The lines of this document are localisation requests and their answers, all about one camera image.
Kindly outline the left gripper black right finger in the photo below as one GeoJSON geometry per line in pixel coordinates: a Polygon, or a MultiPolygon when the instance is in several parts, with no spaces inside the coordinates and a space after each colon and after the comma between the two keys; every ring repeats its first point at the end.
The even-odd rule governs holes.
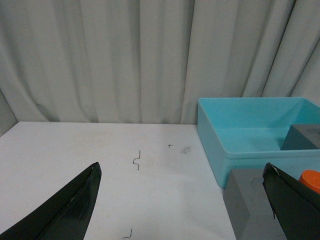
{"type": "Polygon", "coordinates": [[[268,162],[263,187],[288,240],[320,238],[320,194],[268,162]]]}

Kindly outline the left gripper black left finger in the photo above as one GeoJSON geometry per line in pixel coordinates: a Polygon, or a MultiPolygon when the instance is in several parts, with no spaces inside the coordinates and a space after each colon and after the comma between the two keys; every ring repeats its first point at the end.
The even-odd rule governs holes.
{"type": "Polygon", "coordinates": [[[2,240],[83,240],[102,177],[95,162],[42,205],[0,234],[2,240]]]}

